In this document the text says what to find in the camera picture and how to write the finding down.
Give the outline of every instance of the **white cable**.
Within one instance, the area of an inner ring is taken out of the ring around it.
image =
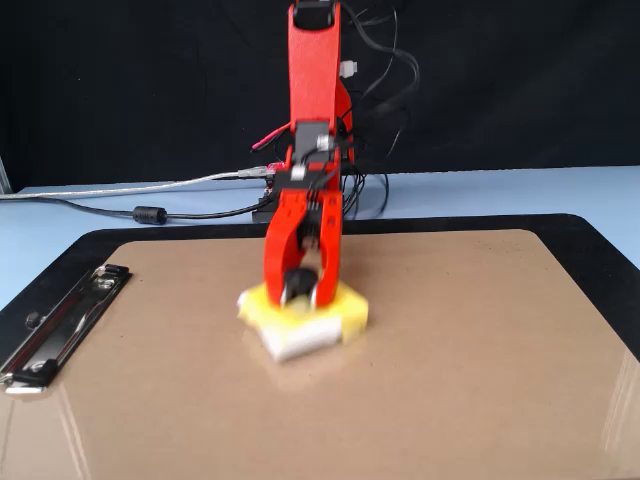
[[[128,188],[106,188],[103,190],[84,190],[74,192],[38,192],[38,193],[10,193],[0,195],[0,200],[18,200],[24,198],[39,198],[39,197],[89,197],[95,195],[131,195],[134,193],[151,193],[158,190],[165,190],[167,188],[184,187],[186,185],[193,185],[194,183],[206,182],[209,180],[220,180],[223,178],[236,178],[236,177],[256,177],[260,178],[269,173],[268,167],[254,167],[244,170],[238,170],[237,172],[216,173],[214,175],[207,175],[206,177],[194,178],[192,180],[184,180],[180,182],[162,183],[160,185],[150,185],[148,187],[128,187]]]

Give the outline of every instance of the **brown clipboard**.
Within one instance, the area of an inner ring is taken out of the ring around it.
[[[0,398],[3,475],[640,473],[638,362],[533,233],[345,236],[341,277],[369,299],[370,326],[282,365],[235,318],[261,247],[115,251],[133,277],[52,388]]]

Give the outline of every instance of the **clipboard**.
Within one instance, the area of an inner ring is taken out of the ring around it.
[[[640,473],[640,275],[584,220],[347,222],[341,277],[369,298],[370,328],[283,365],[233,318],[237,293],[260,281],[263,234],[95,232],[43,272],[0,325],[19,330],[35,301],[56,304],[44,286],[65,292],[105,262],[132,277],[43,398],[0,399],[3,473]],[[30,438],[34,429],[49,441]]]

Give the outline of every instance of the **red wire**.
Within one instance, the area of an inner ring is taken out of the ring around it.
[[[267,135],[266,137],[264,137],[262,140],[260,140],[259,142],[254,143],[253,145],[251,145],[251,150],[255,150],[256,148],[259,148],[260,145],[262,145],[263,143],[268,142],[269,140],[271,140],[273,137],[275,137],[276,135],[278,135],[280,132],[282,132],[283,130],[286,130],[287,128],[289,128],[289,126],[291,125],[291,122],[276,128],[273,132],[271,132],[269,135]]]

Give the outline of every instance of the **screw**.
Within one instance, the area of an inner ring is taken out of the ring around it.
[[[29,330],[35,330],[42,323],[42,317],[38,312],[31,312],[27,315],[27,319],[24,324],[27,326]]]
[[[43,366],[44,366],[44,360],[40,360],[39,362],[35,362],[31,364],[31,366],[29,367],[29,370],[31,370],[32,372],[39,372]]]
[[[109,288],[113,287],[113,285],[116,283],[116,281],[112,278],[99,278],[98,279],[98,287],[100,288],[104,288],[105,290],[108,290]]]

